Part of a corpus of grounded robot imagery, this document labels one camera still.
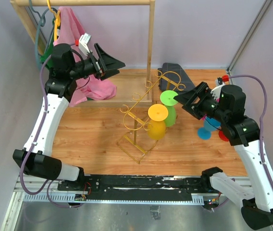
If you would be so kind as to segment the green wine glass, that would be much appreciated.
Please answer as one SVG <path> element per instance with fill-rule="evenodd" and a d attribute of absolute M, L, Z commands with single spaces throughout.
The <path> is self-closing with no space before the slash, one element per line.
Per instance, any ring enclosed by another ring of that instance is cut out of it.
<path fill-rule="evenodd" d="M 173 90 L 166 90 L 160 95 L 161 103 L 168 109 L 168 116 L 164 120 L 166 127 L 171 127 L 176 122 L 177 114 L 174 106 L 178 101 L 174 99 L 175 96 L 178 96 L 178 93 Z"/>

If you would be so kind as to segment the blue wine glass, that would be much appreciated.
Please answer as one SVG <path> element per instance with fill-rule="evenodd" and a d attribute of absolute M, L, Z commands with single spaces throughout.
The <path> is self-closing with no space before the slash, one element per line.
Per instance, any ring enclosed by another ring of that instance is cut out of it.
<path fill-rule="evenodd" d="M 211 133 L 219 130 L 220 126 L 221 123 L 219 121 L 206 117 L 206 120 L 203 121 L 203 127 L 198 129 L 197 134 L 202 140 L 209 140 Z"/>

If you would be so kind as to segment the orange wine glass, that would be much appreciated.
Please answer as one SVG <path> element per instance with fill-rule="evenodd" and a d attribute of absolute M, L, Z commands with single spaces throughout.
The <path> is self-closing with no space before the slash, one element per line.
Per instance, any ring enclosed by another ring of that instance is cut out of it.
<path fill-rule="evenodd" d="M 148 136 L 153 140 L 162 139 L 166 131 L 164 120 L 168 117 L 168 109 L 162 104 L 154 104 L 148 109 L 148 116 Z"/>

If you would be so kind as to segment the red wine glass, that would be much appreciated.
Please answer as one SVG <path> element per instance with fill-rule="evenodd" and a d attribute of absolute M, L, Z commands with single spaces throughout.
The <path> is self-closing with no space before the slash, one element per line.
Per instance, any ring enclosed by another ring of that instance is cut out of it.
<path fill-rule="evenodd" d="M 228 142 L 228 141 L 229 141 L 229 139 L 224 135 L 224 133 L 223 133 L 222 131 L 219 131 L 218 135 L 219 135 L 219 138 L 220 138 L 221 140 L 223 140 L 223 141 L 225 141 L 225 142 Z"/>

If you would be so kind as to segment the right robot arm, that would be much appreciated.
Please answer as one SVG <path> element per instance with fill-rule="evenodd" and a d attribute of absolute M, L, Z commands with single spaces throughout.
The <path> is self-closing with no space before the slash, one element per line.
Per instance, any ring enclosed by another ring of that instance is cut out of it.
<path fill-rule="evenodd" d="M 218 167 L 202 172 L 200 186 L 207 193 L 217 190 L 224 194 L 240 208 L 251 229 L 272 226 L 273 171 L 260 141 L 259 125 L 244 115 L 246 95 L 239 86 L 222 85 L 219 89 L 218 101 L 205 82 L 174 99 L 196 119 L 207 116 L 220 122 L 223 134 L 244 164 L 252 190 L 243 188 Z"/>

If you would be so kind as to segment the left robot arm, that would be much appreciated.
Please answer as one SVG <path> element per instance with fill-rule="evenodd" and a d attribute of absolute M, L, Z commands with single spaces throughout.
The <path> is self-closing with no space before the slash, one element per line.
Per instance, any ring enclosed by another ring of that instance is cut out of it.
<path fill-rule="evenodd" d="M 78 79 L 93 75 L 98 80 L 106 80 L 118 74 L 125 63 L 107 54 L 99 44 L 94 48 L 98 57 L 92 51 L 86 59 L 76 62 L 74 56 L 79 52 L 67 43 L 55 45 L 46 61 L 52 61 L 49 78 L 41 88 L 43 93 L 42 106 L 33 131 L 21 150 L 14 150 L 13 160 L 20 167 L 20 183 L 23 190 L 34 195 L 27 189 L 24 176 L 33 176 L 50 180 L 63 180 L 74 190 L 81 190 L 86 184 L 82 167 L 69 165 L 60 159 L 52 157 L 52 147 L 59 122 L 67 109 Z"/>

